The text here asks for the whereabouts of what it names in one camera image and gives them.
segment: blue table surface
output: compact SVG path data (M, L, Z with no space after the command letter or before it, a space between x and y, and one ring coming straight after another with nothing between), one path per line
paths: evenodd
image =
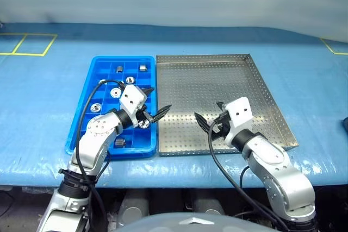
M348 183L348 133L341 123L348 117L348 56L331 53L317 37L269 28L104 24L6 24L0 33L58 34L44 57L0 55L2 185L59 185L58 169L70 158L66 138L93 57L238 53L252 55L299 142L289 151L295 167L313 185ZM0 47L6 44L0 38ZM27 53L42 52L47 39L23 44ZM238 179L246 166L241 155L218 157ZM262 186L250 171L244 184ZM113 161L98 185L230 187L209 155Z

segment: metal nut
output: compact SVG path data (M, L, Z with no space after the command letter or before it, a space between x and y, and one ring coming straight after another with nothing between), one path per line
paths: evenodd
M91 106L91 112L100 112L102 105L100 103L94 103Z
M127 84L134 84L135 83L135 78L133 76L129 76L126 78L126 83Z
M126 140L124 138L118 138L115 140L115 147L117 149L126 147Z
M146 65L140 65L140 66L139 66L139 70L140 70L141 72L146 72L146 71L147 71Z
M141 129L146 129L146 128L148 128L149 126L150 126L150 122L148 121L148 119L139 122L139 127L140 127Z
M123 66L119 65L117 68L116 68L116 73L122 73L123 72Z
M110 91L110 95L113 98L120 98L121 97L121 89L120 88L112 88Z

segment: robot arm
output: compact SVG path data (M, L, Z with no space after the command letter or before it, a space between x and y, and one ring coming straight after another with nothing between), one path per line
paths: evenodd
M89 180L83 179L74 150L67 169L59 171L64 174L64 179L54 191L37 231L88 230L90 185L97 182L109 145L124 129L135 128L143 121L156 122L169 111L170 105L159 110L155 116L146 112L144 104L153 90L127 85L120 98L120 110L114 109L88 122L86 133L79 141L79 158Z
M251 171L263 182L273 212L294 230L312 231L315 227L315 193L307 177L290 162L286 151L269 142L261 133L251 132L252 112L246 97L217 103L223 111L222 125L213 140L223 137L237 148ZM201 128L208 132L206 120L196 114Z

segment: metal part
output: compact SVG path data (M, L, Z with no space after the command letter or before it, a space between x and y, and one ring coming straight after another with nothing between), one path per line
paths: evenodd
M102 105L100 103L94 103L91 106L91 112L100 112Z
M145 91L151 93L152 90L147 88ZM67 170L59 171L59 173L64 174L64 179L59 189L55 190L52 195L48 208L40 221L38 232L89 230L89 194L92 186L95 186L94 183L89 181L95 181L100 173L109 145L122 133L123 126L125 128L130 126L130 120L133 126L138 125L136 113L139 112L139 115L144 113L146 98L147 96L140 88L127 85L120 99L120 108L123 111L112 110L105 115L97 115L88 122L85 134L78 141L80 167L77 163L76 150L74 150ZM162 108L154 116L154 121L163 117L169 107ZM101 105L99 103L95 103L91 107L92 112L99 112L100 109ZM82 177L82 168L86 175L90 177L89 181ZM137 217L142 218L148 215L147 198L139 197L141 195L135 195L134 198L130 198L133 201L129 200L130 204L135 202L138 205L129 208L129 205L125 203L122 213L120 210L120 219L117 219L120 225L136 220Z
M248 98L241 97L233 102L224 104L222 106L223 110L228 111L230 121L229 121L229 133L225 138L225 143L227 146L232 147L232 140L241 130L252 129L252 112L250 108L250 103Z
M126 147L126 140L124 138L117 138L115 140L115 148L125 148Z
M129 76L126 78L126 83L127 84L134 84L135 83L135 78L133 76Z
M120 88L112 88L110 91L110 95L113 98L120 98L121 97L121 89Z
M146 71L147 71L146 65L140 65L140 66L139 66L139 71L140 71L140 72L146 72Z
M122 73L123 72L123 66L119 65L117 68L116 68L116 73Z
M119 209L117 227L123 227L148 216L148 205L147 189L127 190L125 198L123 199Z
M175 212L150 215L126 225L121 232L276 232L264 225L225 215Z
M207 135L200 130L193 112L210 123L221 112L216 101L239 97L249 99L254 133L259 131L286 149L298 146L249 54L159 55L157 85L158 106L173 105L159 121L161 155L209 153ZM222 139L214 141L213 146L219 153L238 152Z
M148 128L149 126L150 126L150 122L148 121L148 119L139 122L139 127L140 127L141 129L146 129L146 128Z
M103 82L103 81L106 81L106 79L101 79L101 80L99 81L99 84L100 84L101 82Z
M314 189L307 177L291 164L283 148L256 136L247 141L242 157L264 183L277 215L295 222L306 222L315 217Z
M88 198L69 198L61 195L58 189L54 190L37 231L75 231L71 229L78 226L83 217L82 209L87 205ZM65 223L57 223L57 220L65 220Z
M127 85L120 98L120 109L125 110L129 118L132 120L133 127L138 126L136 113L142 108L146 101L146 95L135 85Z
M98 115L89 121L86 133L79 142L80 159L87 175L98 175L109 145L122 131L122 122L113 112ZM68 170L81 173L77 165L76 151L72 155Z
M220 202L214 197L210 190L193 189L192 195L192 210L193 212L224 215Z

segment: floor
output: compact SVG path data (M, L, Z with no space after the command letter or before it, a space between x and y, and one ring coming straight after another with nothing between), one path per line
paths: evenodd
M316 209L320 231L344 232L348 228L347 186L325 186L316 187ZM35 231L39 225L40 218L45 212L46 206L51 198L50 194L33 194L35 190L26 188L23 192L16 187L9 193L15 197L15 202L9 211L0 217L0 232ZM102 198L109 212L109 220L117 220L117 211L120 207L126 190L102 189ZM235 215L239 212L249 210L245 202L240 199L235 190L216 189L210 192L219 200L226 215ZM263 189L248 189L246 192L253 198L267 204L265 191ZM190 212L191 191L186 189L152 189L150 190L150 215L166 212ZM9 205L8 200L0 200L0 214ZM250 217L252 222L265 220L259 216Z

